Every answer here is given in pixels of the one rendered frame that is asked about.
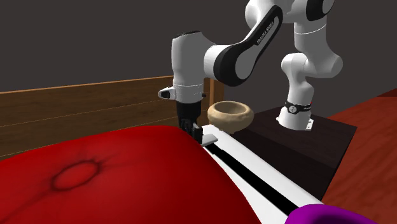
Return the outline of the grey flat object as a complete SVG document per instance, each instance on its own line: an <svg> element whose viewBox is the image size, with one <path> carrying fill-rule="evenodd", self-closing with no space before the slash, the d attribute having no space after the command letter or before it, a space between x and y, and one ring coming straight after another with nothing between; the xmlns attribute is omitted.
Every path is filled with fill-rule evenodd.
<svg viewBox="0 0 397 224"><path fill-rule="evenodd" d="M206 147L207 145L215 143L217 140L218 140L218 138L216 136L214 136L213 134L205 134L202 136L201 146Z"/></svg>

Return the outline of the red tufted pillow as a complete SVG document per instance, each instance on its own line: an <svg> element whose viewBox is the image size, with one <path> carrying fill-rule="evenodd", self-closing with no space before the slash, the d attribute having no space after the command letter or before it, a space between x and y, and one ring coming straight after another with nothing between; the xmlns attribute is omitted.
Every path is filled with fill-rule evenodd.
<svg viewBox="0 0 397 224"><path fill-rule="evenodd" d="M261 224L179 128L143 126L0 161L0 224Z"/></svg>

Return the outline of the beige wooden bowl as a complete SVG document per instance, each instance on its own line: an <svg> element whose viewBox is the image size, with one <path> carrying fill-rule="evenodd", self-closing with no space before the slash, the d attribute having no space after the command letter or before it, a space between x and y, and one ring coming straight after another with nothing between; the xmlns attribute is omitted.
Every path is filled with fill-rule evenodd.
<svg viewBox="0 0 397 224"><path fill-rule="evenodd" d="M236 101L219 101L207 110L209 123L228 134L248 127L254 119L253 110Z"/></svg>

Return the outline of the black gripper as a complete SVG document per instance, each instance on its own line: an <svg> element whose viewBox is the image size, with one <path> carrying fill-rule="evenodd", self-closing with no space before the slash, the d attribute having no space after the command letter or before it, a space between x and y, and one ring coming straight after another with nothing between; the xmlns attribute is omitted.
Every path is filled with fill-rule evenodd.
<svg viewBox="0 0 397 224"><path fill-rule="evenodd" d="M176 111L180 128L188 134L192 133L192 137L202 144L203 128L196 124L197 118L201 115L201 101L194 103L176 101Z"/></svg>

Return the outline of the purple pillow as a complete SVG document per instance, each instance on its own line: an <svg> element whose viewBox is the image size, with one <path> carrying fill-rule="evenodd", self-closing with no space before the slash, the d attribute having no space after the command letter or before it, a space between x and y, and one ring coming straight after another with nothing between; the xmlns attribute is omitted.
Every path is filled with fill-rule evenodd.
<svg viewBox="0 0 397 224"><path fill-rule="evenodd" d="M309 204L292 211L285 224L378 224L377 222L335 206Z"/></svg>

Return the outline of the dark robot stand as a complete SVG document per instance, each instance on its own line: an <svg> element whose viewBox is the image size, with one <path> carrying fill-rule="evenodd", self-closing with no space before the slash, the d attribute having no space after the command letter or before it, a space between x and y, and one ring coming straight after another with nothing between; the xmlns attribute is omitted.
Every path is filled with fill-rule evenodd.
<svg viewBox="0 0 397 224"><path fill-rule="evenodd" d="M232 137L316 199L322 200L357 127L312 115L311 130L279 125L280 107L254 115Z"/></svg>

